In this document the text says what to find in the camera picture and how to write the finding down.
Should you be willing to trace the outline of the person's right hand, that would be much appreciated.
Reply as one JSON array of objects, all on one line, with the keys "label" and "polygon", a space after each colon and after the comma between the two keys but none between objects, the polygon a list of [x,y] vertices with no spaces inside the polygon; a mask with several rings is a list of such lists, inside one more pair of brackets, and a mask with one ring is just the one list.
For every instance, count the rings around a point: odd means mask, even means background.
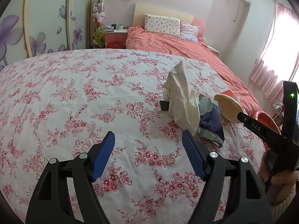
[{"label": "person's right hand", "polygon": [[[258,171],[258,177],[264,189],[266,188],[266,182],[268,181],[270,176],[270,172],[268,168],[268,153],[269,153],[268,151],[264,153]],[[274,175],[271,178],[271,183],[272,185],[281,186],[281,190],[273,199],[271,205],[277,205],[283,202],[290,195],[297,180],[298,180],[297,171],[284,170]]]}]

